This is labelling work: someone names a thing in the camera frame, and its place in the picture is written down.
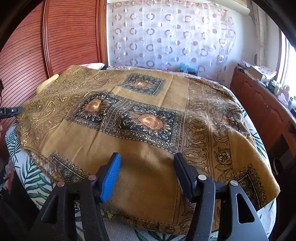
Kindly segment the gold patterned garment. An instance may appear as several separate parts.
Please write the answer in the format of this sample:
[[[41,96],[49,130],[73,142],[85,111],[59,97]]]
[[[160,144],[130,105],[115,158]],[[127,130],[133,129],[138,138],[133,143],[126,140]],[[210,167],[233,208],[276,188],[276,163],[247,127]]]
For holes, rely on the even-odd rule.
[[[23,109],[21,147],[54,181],[79,182],[121,154],[118,181],[101,209],[110,220],[174,235],[189,231],[195,206],[182,194],[176,153],[214,181],[236,180],[256,210],[280,192],[242,106],[205,78],[70,66]]]

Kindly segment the palm leaf print sheet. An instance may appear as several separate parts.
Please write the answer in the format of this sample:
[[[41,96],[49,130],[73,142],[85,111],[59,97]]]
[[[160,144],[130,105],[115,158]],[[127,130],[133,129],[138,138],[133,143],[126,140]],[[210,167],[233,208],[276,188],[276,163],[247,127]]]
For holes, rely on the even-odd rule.
[[[231,91],[229,92],[242,111],[243,118],[247,123],[253,140],[255,141],[257,150],[264,158],[265,162],[269,163],[263,142],[250,117],[236,96]],[[17,177],[19,178],[21,187],[25,189],[25,194],[28,194],[29,196],[29,204],[34,203],[33,208],[37,208],[38,212],[53,190],[55,183],[35,165],[33,158],[29,156],[26,151],[21,149],[20,142],[16,136],[16,122],[13,123],[8,132],[6,132],[5,141],[10,154],[9,164],[12,164],[16,171],[14,181],[16,181]],[[21,211],[29,211],[29,214],[25,214],[25,221],[28,220],[29,217],[33,217],[33,209],[29,209],[28,204],[25,204],[24,209],[21,208]],[[275,225],[276,200],[274,199],[257,213],[266,234],[269,237]],[[77,238],[78,240],[84,240],[79,204],[75,205],[75,217]],[[104,221],[107,231],[110,232],[108,234],[111,235],[110,240],[185,240],[186,238],[185,235],[159,233],[155,231],[142,230],[124,223],[112,222],[110,220]]]

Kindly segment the yellow pillow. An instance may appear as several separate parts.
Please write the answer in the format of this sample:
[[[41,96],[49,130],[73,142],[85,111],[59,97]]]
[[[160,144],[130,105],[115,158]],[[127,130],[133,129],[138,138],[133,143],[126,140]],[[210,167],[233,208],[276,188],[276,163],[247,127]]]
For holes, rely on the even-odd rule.
[[[54,81],[57,80],[59,74],[55,74],[46,81],[42,82],[36,89],[36,94],[39,94],[43,89],[49,87]]]

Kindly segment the red-brown louvered wardrobe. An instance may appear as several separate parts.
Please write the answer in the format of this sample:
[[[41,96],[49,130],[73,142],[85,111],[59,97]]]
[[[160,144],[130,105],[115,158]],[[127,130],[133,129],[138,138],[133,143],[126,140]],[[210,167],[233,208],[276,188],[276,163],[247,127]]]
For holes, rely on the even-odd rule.
[[[41,1],[1,51],[2,106],[20,106],[71,65],[108,63],[106,1]]]

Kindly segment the white pillow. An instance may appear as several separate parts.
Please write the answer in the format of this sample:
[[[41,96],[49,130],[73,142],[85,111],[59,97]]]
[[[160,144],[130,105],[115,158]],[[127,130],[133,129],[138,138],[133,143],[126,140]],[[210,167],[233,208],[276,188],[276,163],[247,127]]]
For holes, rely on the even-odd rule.
[[[80,66],[87,67],[90,69],[101,70],[105,64],[104,63],[88,63],[88,64],[81,64]]]

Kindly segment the wooden sideboard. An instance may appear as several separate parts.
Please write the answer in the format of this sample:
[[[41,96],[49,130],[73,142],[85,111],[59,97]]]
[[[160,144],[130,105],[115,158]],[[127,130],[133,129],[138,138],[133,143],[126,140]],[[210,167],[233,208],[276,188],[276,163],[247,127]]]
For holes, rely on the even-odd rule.
[[[270,160],[290,150],[295,157],[295,117],[276,97],[239,68],[235,68],[230,90],[251,118]]]

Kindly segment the cardboard box on sideboard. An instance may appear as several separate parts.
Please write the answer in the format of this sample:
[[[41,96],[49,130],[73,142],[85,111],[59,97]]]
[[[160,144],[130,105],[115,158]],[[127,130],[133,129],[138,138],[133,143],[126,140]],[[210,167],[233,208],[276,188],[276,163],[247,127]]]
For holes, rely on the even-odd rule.
[[[249,74],[255,79],[260,81],[270,80],[277,74],[276,71],[271,70],[265,66],[253,66],[248,68]]]

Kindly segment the blue plastic toy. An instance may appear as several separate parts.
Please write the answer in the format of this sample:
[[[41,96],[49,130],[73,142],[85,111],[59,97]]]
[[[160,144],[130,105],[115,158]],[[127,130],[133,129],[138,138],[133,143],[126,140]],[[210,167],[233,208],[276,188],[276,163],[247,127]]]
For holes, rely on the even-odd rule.
[[[189,67],[187,64],[185,64],[183,62],[180,63],[179,71],[184,72],[184,73],[189,73],[189,74],[192,74],[192,75],[196,75],[196,76],[198,75],[197,69],[191,68],[191,67]]]

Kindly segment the sheer circle-pattern curtain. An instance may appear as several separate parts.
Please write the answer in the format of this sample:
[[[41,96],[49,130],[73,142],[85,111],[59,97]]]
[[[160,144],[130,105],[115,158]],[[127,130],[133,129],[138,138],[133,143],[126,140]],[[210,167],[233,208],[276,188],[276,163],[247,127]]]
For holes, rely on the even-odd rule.
[[[206,1],[110,1],[112,66],[176,71],[182,64],[222,81],[236,32],[229,11]]]

